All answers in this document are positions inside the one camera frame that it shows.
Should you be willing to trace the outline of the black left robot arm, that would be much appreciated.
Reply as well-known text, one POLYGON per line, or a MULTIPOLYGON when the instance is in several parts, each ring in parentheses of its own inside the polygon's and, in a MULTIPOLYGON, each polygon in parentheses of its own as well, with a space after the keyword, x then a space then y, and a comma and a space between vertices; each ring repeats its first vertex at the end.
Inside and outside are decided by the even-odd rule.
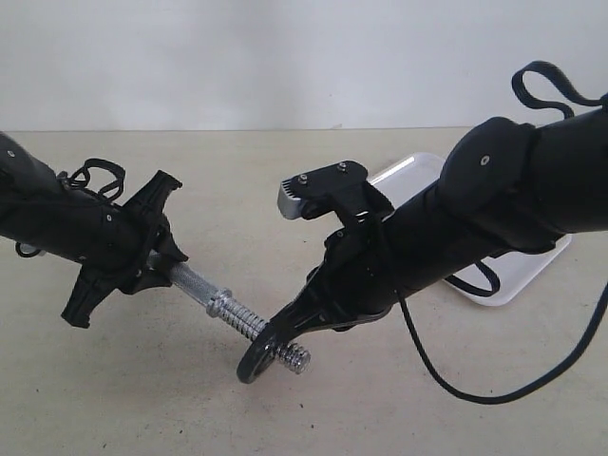
POLYGON ((7 134, 1 136, 1 235, 19 257, 43 252, 80 264, 61 317, 86 329, 94 309, 116 290, 125 295, 168 287, 148 264, 156 253, 172 266, 187 260, 164 205, 180 181, 159 170, 124 204, 125 171, 91 158, 73 174, 57 173, 7 134))

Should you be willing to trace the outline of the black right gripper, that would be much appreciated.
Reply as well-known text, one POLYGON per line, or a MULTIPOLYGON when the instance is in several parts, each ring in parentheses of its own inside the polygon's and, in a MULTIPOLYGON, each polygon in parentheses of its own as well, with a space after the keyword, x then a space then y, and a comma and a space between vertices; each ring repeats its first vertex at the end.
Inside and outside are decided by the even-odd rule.
POLYGON ((389 230, 396 215, 394 210, 351 228, 343 225, 326 238, 323 260, 307 276, 304 289, 259 335, 261 353, 273 353, 306 333, 342 333, 375 322, 404 301, 389 230))

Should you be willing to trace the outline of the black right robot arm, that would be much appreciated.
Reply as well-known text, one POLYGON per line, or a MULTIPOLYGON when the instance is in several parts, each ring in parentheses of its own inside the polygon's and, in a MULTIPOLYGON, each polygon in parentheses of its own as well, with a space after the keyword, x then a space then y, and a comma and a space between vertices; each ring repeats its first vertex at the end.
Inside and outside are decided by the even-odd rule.
POLYGON ((342 228, 263 344, 345 331, 486 257, 541 254, 564 235, 607 227, 607 113, 536 127, 502 117, 469 131, 440 176, 398 207, 367 169, 327 165, 292 178, 301 215, 336 213, 342 228))

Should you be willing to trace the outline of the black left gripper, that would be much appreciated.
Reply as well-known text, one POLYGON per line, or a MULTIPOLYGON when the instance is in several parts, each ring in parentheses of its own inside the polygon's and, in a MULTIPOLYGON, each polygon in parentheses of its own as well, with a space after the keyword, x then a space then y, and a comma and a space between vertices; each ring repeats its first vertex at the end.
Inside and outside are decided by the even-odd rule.
POLYGON ((94 309, 118 290, 167 288, 169 270, 189 259, 164 225, 164 205, 182 182, 158 170, 125 204, 88 190, 70 192, 70 257, 81 264, 61 317, 86 329, 94 309))

